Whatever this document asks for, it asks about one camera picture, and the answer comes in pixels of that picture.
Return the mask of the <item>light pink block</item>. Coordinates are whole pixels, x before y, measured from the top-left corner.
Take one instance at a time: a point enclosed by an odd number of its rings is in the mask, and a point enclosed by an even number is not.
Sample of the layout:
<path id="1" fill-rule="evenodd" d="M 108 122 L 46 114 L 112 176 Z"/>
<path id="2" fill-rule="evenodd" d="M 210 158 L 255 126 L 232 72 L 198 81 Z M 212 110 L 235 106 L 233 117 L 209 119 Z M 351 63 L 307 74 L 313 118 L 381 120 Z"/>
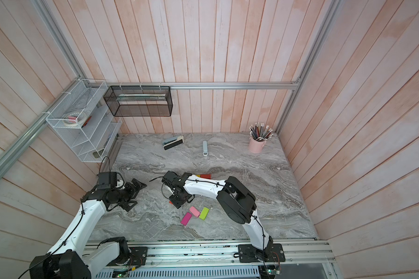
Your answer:
<path id="1" fill-rule="evenodd" d="M 199 217 L 201 212 L 196 209 L 194 206 L 191 206 L 189 209 L 189 212 L 194 216 L 194 217 Z"/>

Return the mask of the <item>lime green block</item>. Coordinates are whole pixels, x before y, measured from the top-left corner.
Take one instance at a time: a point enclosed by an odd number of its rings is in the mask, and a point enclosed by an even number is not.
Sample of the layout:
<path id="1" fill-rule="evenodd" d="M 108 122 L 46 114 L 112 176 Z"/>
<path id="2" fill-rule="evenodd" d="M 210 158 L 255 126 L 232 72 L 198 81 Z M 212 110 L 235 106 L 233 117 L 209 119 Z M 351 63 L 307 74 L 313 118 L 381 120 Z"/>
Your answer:
<path id="1" fill-rule="evenodd" d="M 208 208 L 204 207 L 204 208 L 202 209 L 202 211 L 200 212 L 199 218 L 200 218 L 201 220 L 205 220 L 205 219 L 207 218 L 207 215 L 208 215 L 209 211 L 210 211 L 210 210 L 209 210 Z"/>

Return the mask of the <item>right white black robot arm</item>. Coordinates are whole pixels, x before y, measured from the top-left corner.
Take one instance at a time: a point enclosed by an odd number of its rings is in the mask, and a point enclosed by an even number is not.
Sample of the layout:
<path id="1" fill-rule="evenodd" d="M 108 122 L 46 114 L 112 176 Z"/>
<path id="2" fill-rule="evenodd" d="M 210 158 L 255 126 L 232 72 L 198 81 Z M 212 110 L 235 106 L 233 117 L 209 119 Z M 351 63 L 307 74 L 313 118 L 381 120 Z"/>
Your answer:
<path id="1" fill-rule="evenodd" d="M 168 199 L 176 208 L 191 203 L 196 195 L 212 198 L 219 202 L 232 221 L 243 226 L 250 244 L 237 247 L 235 255 L 240 262 L 282 263 L 286 260 L 282 245 L 274 243 L 259 219 L 256 197 L 236 177 L 211 180 L 190 173 L 179 176 L 167 172 L 161 181 L 172 191 Z"/>

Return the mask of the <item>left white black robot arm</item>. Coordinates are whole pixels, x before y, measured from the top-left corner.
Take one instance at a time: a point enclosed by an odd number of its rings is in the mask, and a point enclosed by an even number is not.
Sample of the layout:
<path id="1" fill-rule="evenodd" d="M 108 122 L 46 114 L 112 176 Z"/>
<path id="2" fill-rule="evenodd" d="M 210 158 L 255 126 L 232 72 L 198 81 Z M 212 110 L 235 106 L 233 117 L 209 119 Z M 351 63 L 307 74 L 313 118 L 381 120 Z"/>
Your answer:
<path id="1" fill-rule="evenodd" d="M 120 207 L 130 211 L 136 196 L 146 184 L 125 181 L 117 172 L 103 172 L 98 183 L 81 198 L 77 215 L 62 237 L 46 255 L 33 259 L 28 269 L 33 279 L 93 279 L 109 264 L 128 266 L 130 270 L 145 265 L 147 249 L 129 248 L 125 237 L 101 241 L 95 251 L 84 251 L 96 224 L 107 212 Z"/>

